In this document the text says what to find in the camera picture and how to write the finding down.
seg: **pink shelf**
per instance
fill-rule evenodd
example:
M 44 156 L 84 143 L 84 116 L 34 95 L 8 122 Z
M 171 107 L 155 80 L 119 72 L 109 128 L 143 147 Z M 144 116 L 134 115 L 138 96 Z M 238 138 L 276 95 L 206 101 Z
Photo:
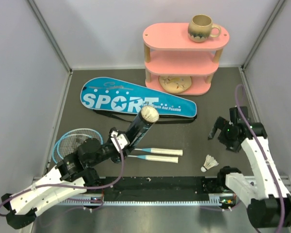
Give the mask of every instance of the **pink shelf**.
M 229 40 L 227 30 L 221 27 L 217 38 L 209 37 L 203 43 L 196 43 L 188 37 L 189 23 L 156 23 L 147 27 L 143 33 L 144 43 L 154 50 L 220 50 Z
M 205 94 L 209 89 L 211 84 L 210 83 L 205 83 L 205 78 L 206 77 L 192 77 L 192 86 L 190 86 L 189 89 L 187 89 L 186 91 L 177 94 L 178 95 L 203 95 Z M 152 81 L 150 83 L 145 83 L 145 85 L 148 88 L 154 89 L 154 90 L 158 90 L 158 91 L 162 91 L 162 92 L 166 92 L 161 84 L 159 83 L 159 77 L 157 75 L 151 75 L 151 79 Z
M 151 61 L 145 66 L 156 75 L 207 76 L 219 67 L 212 62 L 213 56 L 206 51 L 152 51 Z

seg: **white racket grip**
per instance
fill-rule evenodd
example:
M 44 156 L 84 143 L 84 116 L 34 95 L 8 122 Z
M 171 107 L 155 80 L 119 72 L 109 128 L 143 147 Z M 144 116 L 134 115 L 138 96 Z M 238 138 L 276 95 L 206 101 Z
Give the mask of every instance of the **white racket grip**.
M 178 157 L 168 157 L 168 156 L 147 155 L 146 160 L 157 162 L 169 162 L 175 164 L 178 163 Z
M 151 153 L 182 156 L 183 155 L 183 150 L 170 150 L 170 149 L 151 148 Z

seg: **ceramic mug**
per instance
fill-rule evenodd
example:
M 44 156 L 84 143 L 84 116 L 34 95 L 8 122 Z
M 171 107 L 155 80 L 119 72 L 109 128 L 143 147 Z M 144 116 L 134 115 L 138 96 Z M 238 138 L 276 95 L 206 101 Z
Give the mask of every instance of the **ceramic mug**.
M 217 28 L 218 34 L 211 34 L 212 29 Z M 220 26 L 213 24 L 212 19 L 206 15 L 196 15 L 189 23 L 189 38 L 194 42 L 204 42 L 207 38 L 218 37 L 221 34 Z

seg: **shuttlecock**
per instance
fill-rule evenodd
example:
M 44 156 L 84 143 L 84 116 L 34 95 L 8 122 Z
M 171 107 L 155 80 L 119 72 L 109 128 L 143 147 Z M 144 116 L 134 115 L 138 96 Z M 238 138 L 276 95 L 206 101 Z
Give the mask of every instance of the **shuttlecock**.
M 206 172 L 210 168 L 212 168 L 214 166 L 218 166 L 218 165 L 219 165 L 218 162 L 212 156 L 207 154 L 206 161 L 205 161 L 204 165 L 200 168 L 200 170 L 202 172 Z

